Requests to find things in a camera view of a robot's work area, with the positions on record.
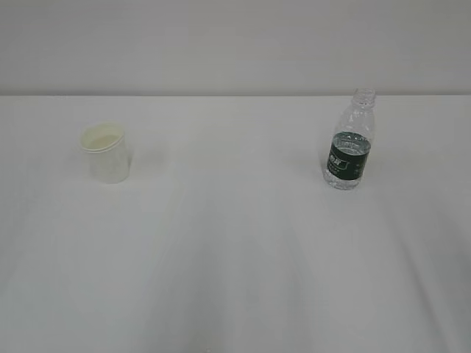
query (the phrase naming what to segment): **plastic cup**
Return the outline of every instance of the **plastic cup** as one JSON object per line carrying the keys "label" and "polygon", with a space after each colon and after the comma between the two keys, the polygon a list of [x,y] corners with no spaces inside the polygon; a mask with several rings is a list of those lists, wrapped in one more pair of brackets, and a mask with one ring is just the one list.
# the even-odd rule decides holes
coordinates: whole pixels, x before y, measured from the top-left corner
{"label": "plastic cup", "polygon": [[116,123],[90,126],[80,138],[90,163],[91,176],[106,184],[122,182],[130,175],[124,129]]}

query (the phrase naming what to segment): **white table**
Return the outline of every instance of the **white table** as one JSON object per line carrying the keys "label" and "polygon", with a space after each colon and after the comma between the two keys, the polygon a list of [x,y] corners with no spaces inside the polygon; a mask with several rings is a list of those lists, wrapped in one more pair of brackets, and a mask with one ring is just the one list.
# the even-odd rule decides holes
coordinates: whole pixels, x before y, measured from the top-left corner
{"label": "white table", "polygon": [[[342,192],[348,103],[0,98],[0,352],[471,352],[471,96],[378,97]],[[88,177],[97,121],[121,184]]]}

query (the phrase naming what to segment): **plastic water bottle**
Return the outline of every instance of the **plastic water bottle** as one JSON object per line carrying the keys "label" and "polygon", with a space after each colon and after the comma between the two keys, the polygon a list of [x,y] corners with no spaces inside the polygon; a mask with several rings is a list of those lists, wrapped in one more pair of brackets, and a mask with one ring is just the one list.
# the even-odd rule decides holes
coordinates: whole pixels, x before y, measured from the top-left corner
{"label": "plastic water bottle", "polygon": [[375,134],[375,98],[374,90],[357,89],[352,104],[340,117],[324,172],[334,188],[350,190],[361,181]]}

